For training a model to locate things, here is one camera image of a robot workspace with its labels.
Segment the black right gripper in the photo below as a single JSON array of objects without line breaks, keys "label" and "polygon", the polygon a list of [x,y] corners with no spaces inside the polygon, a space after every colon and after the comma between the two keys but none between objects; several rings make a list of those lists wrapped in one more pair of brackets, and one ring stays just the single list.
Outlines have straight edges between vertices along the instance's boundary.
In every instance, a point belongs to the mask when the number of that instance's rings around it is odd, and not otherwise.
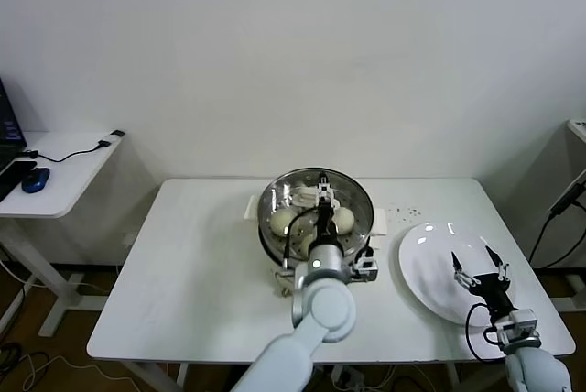
[{"label": "black right gripper", "polygon": [[473,295],[485,301],[491,318],[503,318],[516,310],[507,295],[510,287],[509,264],[505,263],[489,245],[485,249],[497,272],[470,276],[463,270],[458,257],[451,253],[454,280],[466,290],[473,288]]}]

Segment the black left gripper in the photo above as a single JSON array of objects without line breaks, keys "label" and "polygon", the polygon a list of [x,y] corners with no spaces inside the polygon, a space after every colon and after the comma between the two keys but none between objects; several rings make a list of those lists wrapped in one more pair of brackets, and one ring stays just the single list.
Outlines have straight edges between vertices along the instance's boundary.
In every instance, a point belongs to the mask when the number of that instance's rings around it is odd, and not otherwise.
[{"label": "black left gripper", "polygon": [[317,203],[318,218],[315,224],[317,245],[336,245],[337,244],[337,226],[333,221],[334,209],[333,191],[331,185],[327,182],[327,175],[321,173],[317,185]]}]

